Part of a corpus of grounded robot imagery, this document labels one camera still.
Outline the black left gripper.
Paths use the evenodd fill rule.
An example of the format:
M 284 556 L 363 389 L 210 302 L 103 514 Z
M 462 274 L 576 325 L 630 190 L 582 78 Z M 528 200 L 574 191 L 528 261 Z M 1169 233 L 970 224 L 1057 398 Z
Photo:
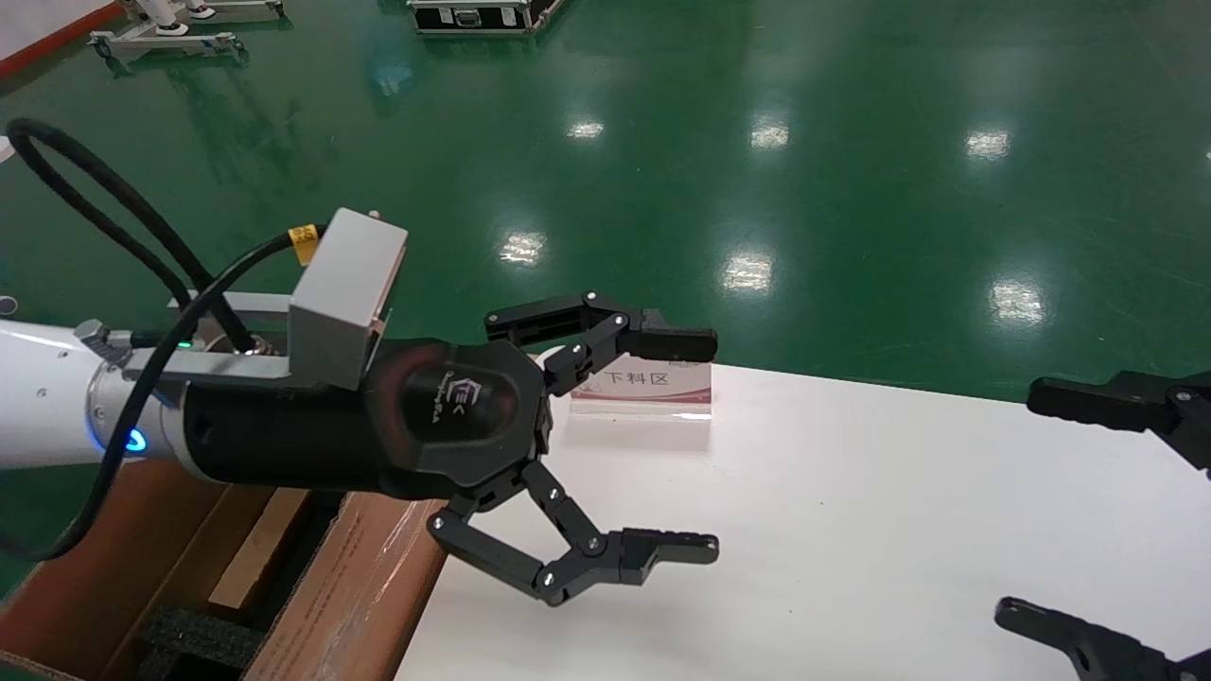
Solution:
M 719 557 L 713 534 L 597 530 L 549 468 L 533 462 L 549 453 L 549 394 L 574 391 L 622 355 L 713 362 L 713 330 L 672 326 L 656 309 L 619 305 L 589 290 L 490 311 L 484 333 L 490 342 L 480 345 L 388 340 L 354 391 L 191 385 L 183 410 L 186 460 L 226 483 L 406 500 L 458 496 L 430 521 L 438 546 L 550 607 L 595 585 L 644 585 L 661 562 Z M 543 372 L 520 349 L 566 338 L 570 344 Z M 471 525 L 493 500 L 522 491 L 567 543 L 557 560 L 536 560 Z

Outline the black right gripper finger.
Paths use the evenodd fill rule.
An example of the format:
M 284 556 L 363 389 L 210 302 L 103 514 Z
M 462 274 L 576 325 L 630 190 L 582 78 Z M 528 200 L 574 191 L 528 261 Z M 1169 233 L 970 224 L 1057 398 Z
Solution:
M 1031 385 L 1035 414 L 1112 430 L 1150 431 L 1194 469 L 1210 469 L 1210 372 L 1181 378 L 1123 371 L 1104 384 L 1041 376 Z
M 1001 599 L 994 620 L 1018 637 L 1067 656 L 1080 680 L 1210 679 L 1209 649 L 1172 660 L 1140 639 L 1022 599 Z

